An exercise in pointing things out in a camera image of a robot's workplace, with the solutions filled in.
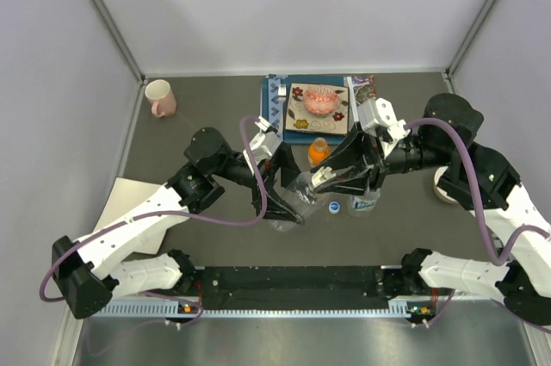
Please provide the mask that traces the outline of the clear glass bottle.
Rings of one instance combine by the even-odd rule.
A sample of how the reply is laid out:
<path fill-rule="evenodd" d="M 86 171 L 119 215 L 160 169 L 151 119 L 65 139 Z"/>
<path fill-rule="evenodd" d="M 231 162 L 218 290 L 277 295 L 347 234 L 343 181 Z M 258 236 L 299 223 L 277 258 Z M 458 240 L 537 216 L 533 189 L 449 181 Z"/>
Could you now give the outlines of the clear glass bottle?
<path fill-rule="evenodd" d="M 319 211 L 329 201 L 328 194 L 317 194 L 311 185 L 312 174 L 310 171 L 301 172 L 295 180 L 283 191 L 281 197 L 291 206 L 296 208 L 305 219 Z M 303 226 L 294 223 L 269 220 L 270 225 L 278 232 L 285 233 L 296 227 Z"/>

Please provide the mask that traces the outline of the orange juice bottle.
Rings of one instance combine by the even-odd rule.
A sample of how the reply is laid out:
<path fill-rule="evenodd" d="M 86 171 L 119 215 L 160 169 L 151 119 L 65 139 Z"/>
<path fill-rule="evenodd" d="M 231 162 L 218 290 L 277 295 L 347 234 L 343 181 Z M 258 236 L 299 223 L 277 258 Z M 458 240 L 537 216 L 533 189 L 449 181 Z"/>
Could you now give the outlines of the orange juice bottle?
<path fill-rule="evenodd" d="M 308 148 L 307 157 L 311 167 L 314 167 L 325 160 L 331 154 L 325 138 L 318 137 Z"/>

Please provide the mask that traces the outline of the blue cap water bottle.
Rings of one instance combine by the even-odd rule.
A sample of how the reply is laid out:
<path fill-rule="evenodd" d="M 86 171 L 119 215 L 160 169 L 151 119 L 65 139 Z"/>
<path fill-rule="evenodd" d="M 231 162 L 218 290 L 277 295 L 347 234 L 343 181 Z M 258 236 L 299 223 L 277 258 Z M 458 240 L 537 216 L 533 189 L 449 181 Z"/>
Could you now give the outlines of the blue cap water bottle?
<path fill-rule="evenodd" d="M 349 199 L 349 214 L 354 217 L 365 217 L 374 209 L 380 199 L 379 190 L 367 191 L 364 195 L 352 195 Z"/>

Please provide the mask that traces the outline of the cream ridged bottle cap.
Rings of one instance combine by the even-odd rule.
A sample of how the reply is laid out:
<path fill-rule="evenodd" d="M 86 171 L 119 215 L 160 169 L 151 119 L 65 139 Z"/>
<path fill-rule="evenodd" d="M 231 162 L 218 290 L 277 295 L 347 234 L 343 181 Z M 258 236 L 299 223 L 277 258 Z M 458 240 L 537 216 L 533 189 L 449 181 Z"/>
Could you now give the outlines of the cream ridged bottle cap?
<path fill-rule="evenodd" d="M 332 180 L 335 176 L 336 173 L 331 167 L 321 167 L 312 174 L 311 185 L 316 189 L 324 183 Z"/>

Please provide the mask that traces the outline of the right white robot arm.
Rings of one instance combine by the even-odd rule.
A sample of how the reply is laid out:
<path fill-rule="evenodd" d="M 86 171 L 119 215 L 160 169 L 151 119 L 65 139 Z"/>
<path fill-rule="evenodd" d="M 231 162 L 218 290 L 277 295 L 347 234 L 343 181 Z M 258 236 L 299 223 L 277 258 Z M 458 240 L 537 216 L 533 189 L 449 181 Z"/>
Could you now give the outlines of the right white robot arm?
<path fill-rule="evenodd" d="M 437 187 L 476 219 L 488 256 L 475 261 L 417 248 L 402 258 L 396 279 L 379 276 L 383 294 L 461 291 L 548 332 L 550 225 L 506 157 L 476 142 L 483 114 L 458 95 L 439 94 L 416 121 L 398 119 L 383 98 L 368 99 L 357 115 L 343 142 L 313 167 L 315 189 L 359 196 L 388 176 L 440 168 Z"/>

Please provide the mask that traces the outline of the blue white bottle cap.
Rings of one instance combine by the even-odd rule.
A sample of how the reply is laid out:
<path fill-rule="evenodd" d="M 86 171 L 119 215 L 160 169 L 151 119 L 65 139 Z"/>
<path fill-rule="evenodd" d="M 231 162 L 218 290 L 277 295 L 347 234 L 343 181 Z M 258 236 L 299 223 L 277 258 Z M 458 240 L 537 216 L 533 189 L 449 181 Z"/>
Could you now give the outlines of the blue white bottle cap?
<path fill-rule="evenodd" d="M 331 214 L 338 214 L 341 210 L 341 205 L 336 201 L 332 201 L 328 205 L 328 210 Z"/>

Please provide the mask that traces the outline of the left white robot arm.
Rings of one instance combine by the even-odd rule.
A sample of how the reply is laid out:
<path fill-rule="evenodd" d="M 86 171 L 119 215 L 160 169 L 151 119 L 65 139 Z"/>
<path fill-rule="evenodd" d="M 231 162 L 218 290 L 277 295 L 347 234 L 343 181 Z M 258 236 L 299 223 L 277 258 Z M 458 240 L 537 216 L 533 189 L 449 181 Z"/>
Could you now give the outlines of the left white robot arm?
<path fill-rule="evenodd" d="M 195 284 L 195 266 L 183 252 L 134 262 L 127 257 L 188 220 L 234 226 L 232 220 L 203 215 L 225 192 L 218 177 L 250 189 L 256 216 L 246 226 L 262 219 L 303 221 L 274 189 L 276 177 L 287 188 L 300 168 L 290 145 L 271 125 L 261 126 L 242 152 L 233 150 L 217 129 L 204 127 L 193 135 L 184 156 L 186 164 L 127 214 L 79 239 L 64 236 L 54 242 L 49 278 L 76 319 L 89 318 L 112 300 L 143 291 L 188 293 Z"/>

